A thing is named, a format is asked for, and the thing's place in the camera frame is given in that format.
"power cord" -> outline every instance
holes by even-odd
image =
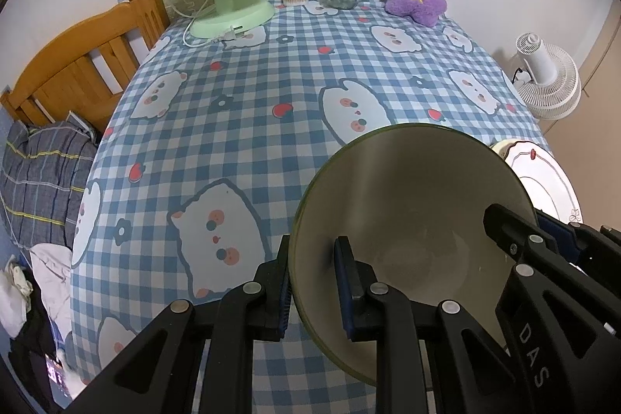
[[[190,19],[190,22],[187,24],[187,27],[186,27],[186,29],[183,32],[183,44],[186,47],[188,47],[188,48],[191,48],[191,49],[202,48],[202,47],[205,47],[205,46],[207,46],[207,45],[209,45],[209,44],[211,44],[213,42],[213,39],[208,39],[205,42],[201,42],[200,44],[192,44],[192,43],[189,43],[187,41],[187,33],[190,31],[190,29],[194,25],[194,22],[196,21],[196,19],[199,16],[202,16],[204,14],[208,14],[208,13],[212,12],[215,9],[215,4],[210,5],[209,7],[207,7],[207,3],[209,1],[210,0],[205,0],[205,2],[203,2],[203,5],[201,5],[201,8],[197,12],[195,12],[193,14],[185,14],[184,12],[181,12],[179,9],[177,9],[175,7],[175,4],[173,3],[172,0],[168,0],[168,3],[173,8],[173,11],[175,11],[179,16],[181,16],[183,18]]]
[[[517,70],[513,73],[513,79],[511,80],[511,84],[515,84],[515,80],[517,79],[517,73],[520,72],[524,72],[524,69],[518,67]]]

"blue checkered tablecloth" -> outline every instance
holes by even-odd
[[[265,27],[197,49],[184,28],[167,30],[129,84],[85,191],[68,339],[85,379],[173,300],[202,303],[251,279],[290,233],[312,177],[352,139],[435,122],[488,145],[546,146],[502,70],[449,19],[425,28],[363,0],[340,12],[279,7]],[[256,344],[254,375],[257,413],[375,402],[295,309],[283,343]]]

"gray plaid blanket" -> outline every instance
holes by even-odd
[[[20,246],[73,248],[76,220],[97,147],[89,125],[70,114],[38,128],[16,121],[2,160],[2,219]]]

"beige cabinet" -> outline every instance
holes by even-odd
[[[578,108],[546,133],[585,223],[621,230],[621,33],[588,80]]]

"ceramic bowl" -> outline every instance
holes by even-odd
[[[341,235],[379,281],[427,304],[458,301],[504,344],[494,309],[513,261],[485,234],[493,203],[536,223],[510,167],[457,130],[393,125],[338,151],[302,198],[289,253],[297,310],[319,348],[375,383],[375,343],[352,343],[343,330],[332,256]]]

